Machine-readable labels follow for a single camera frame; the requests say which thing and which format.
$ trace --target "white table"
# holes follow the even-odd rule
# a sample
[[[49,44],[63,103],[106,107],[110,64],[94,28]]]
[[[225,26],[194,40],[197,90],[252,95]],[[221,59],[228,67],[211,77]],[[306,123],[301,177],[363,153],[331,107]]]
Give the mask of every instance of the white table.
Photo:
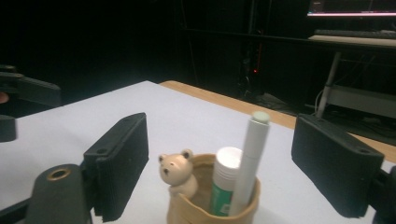
[[[168,186],[158,156],[190,148],[195,154],[242,147],[249,115],[142,82],[71,105],[18,119],[19,138],[0,144],[0,209],[30,196],[35,178],[52,166],[82,162],[82,154],[118,120],[145,112],[149,161],[122,217],[114,223],[166,223]],[[371,223],[339,216],[291,160],[293,130],[272,124],[258,178],[254,223]],[[394,165],[385,161],[388,172]],[[95,217],[94,223],[102,223]]]

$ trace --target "monitor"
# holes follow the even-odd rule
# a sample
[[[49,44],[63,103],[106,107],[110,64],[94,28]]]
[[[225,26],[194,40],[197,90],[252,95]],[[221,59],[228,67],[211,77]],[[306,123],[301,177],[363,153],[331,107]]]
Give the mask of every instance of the monitor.
[[[310,0],[309,18],[396,18],[396,0]]]

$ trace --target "black bracket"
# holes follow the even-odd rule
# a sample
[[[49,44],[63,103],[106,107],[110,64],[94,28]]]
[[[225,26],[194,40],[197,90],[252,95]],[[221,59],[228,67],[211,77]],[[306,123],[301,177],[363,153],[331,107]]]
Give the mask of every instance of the black bracket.
[[[42,105],[61,105],[61,89],[58,86],[19,74],[11,65],[0,64],[0,92]],[[0,115],[0,142],[9,142],[16,138],[15,119]]]
[[[370,204],[374,223],[396,223],[396,166],[381,170],[382,153],[324,119],[299,115],[291,156],[338,214],[363,217]]]
[[[52,167],[35,180],[30,199],[0,211],[0,223],[92,223],[95,210],[103,221],[117,220],[149,160],[146,114],[117,122],[78,166]]]

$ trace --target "white pen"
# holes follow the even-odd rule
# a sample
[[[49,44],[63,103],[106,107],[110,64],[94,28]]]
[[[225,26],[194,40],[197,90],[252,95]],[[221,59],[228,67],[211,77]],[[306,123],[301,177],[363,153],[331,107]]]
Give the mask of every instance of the white pen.
[[[239,215],[250,202],[257,169],[270,128],[269,120],[270,116],[267,113],[256,111],[248,122],[242,160],[235,179],[229,216]]]

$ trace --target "bear figurine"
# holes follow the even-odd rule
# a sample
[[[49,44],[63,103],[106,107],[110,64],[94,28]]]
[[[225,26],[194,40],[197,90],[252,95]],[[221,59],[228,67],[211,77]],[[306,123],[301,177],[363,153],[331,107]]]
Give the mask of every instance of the bear figurine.
[[[180,154],[160,156],[161,179],[170,185],[171,196],[184,194],[188,199],[194,196],[198,189],[197,180],[192,173],[192,151],[184,149]]]

